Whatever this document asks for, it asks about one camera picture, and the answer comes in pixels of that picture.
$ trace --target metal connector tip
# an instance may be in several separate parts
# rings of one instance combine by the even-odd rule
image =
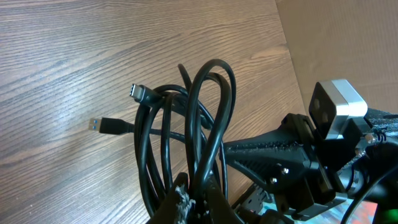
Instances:
[[[130,96],[133,97],[136,101],[141,101],[143,94],[144,94],[143,87],[137,84],[131,85]]]
[[[88,129],[90,131],[100,131],[101,119],[91,118],[88,123]]]

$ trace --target cable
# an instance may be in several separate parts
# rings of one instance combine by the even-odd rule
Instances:
[[[359,204],[368,196],[370,192],[375,188],[375,186],[385,177],[393,173],[395,170],[398,169],[398,164],[395,166],[391,167],[390,169],[387,170],[387,172],[383,173],[380,177],[370,181],[367,186],[363,189],[363,191],[360,193],[358,197],[356,197],[351,203],[351,205],[348,207],[346,213],[344,214],[343,218],[341,219],[342,224],[347,224],[353,213],[355,212],[356,208],[359,206]]]
[[[229,77],[229,82],[220,74],[210,72],[213,67],[223,68]],[[170,164],[170,138],[185,143],[187,154],[189,188],[191,198],[200,198],[205,190],[205,184],[210,176],[221,186],[220,173],[215,157],[220,152],[221,176],[223,194],[228,198],[228,176],[224,143],[222,137],[226,131],[236,99],[236,81],[231,67],[219,59],[210,60],[199,69],[193,82],[184,68],[179,64],[185,88],[178,85],[162,85],[151,90],[144,85],[133,84],[130,96],[140,103],[135,125],[120,119],[91,119],[90,130],[105,134],[134,133],[134,147],[139,170],[139,182],[142,199],[150,217],[172,188],[172,169]],[[198,100],[199,91],[205,80],[216,82],[220,86],[221,98],[215,119]],[[156,114],[163,109],[162,129],[152,129]],[[171,111],[185,117],[185,134],[170,131]],[[208,139],[202,127],[210,129]],[[162,175],[157,169],[149,134],[160,136],[160,156]]]

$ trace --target wooden table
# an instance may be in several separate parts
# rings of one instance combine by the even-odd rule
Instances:
[[[88,120],[133,122],[132,83],[183,85],[178,63],[193,78],[212,58],[238,83],[225,141],[305,112],[274,0],[0,2],[0,223],[145,222],[132,134],[88,131]],[[220,91],[203,89],[215,114]],[[186,171],[184,145],[171,156],[174,175]],[[229,201],[250,184],[229,169]]]

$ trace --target brown table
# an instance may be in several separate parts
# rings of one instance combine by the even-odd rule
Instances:
[[[183,85],[178,63],[193,78],[212,58],[238,83],[225,141],[305,112],[274,0],[0,2],[0,223],[145,222],[132,134],[88,131],[88,120],[133,122],[132,83]],[[220,91],[203,89],[215,114]],[[174,175],[186,171],[184,145],[171,156]],[[250,184],[229,169],[229,201]]]

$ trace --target brown wall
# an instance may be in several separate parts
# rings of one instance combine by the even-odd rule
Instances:
[[[345,78],[371,108],[398,113],[398,1],[277,0],[303,102]]]

